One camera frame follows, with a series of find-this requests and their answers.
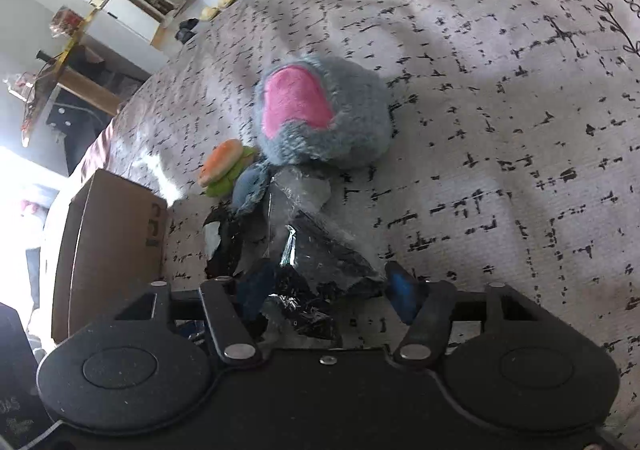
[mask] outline brown cardboard box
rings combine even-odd
[[[71,200],[53,285],[51,337],[60,343],[158,279],[166,202],[97,170]]]

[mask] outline bed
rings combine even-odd
[[[640,0],[241,0],[129,101],[105,163],[170,203],[162,276],[196,287],[213,202],[195,174],[220,141],[255,142],[263,69],[316,52],[376,71],[392,146],[334,174],[327,213],[379,264],[511,284],[606,348],[622,378],[609,425],[634,448],[639,18]],[[373,302],[347,344],[398,336]]]

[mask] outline plush hamburger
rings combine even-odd
[[[254,161],[255,149],[244,147],[237,139],[223,141],[205,160],[198,175],[198,184],[210,197],[231,193],[242,171]]]

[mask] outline blue-gray plush piece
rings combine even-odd
[[[269,186],[269,166],[260,161],[250,165],[238,176],[231,198],[231,208],[238,215],[247,215],[255,210]]]
[[[292,65],[316,75],[334,118],[328,129],[289,120],[269,139],[262,130],[264,86],[271,74]],[[273,165],[296,165],[315,159],[342,169],[369,165],[391,143],[391,103],[391,91],[376,73],[335,56],[304,56],[273,66],[257,85],[254,107],[258,143]]]

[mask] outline silver screw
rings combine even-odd
[[[407,344],[400,350],[405,360],[426,360],[431,356],[431,349],[422,344]]]
[[[320,358],[320,363],[322,365],[335,365],[338,363],[338,358],[335,356],[323,356]]]
[[[248,360],[255,354],[255,347],[249,344],[231,344],[225,349],[225,356],[232,360]]]

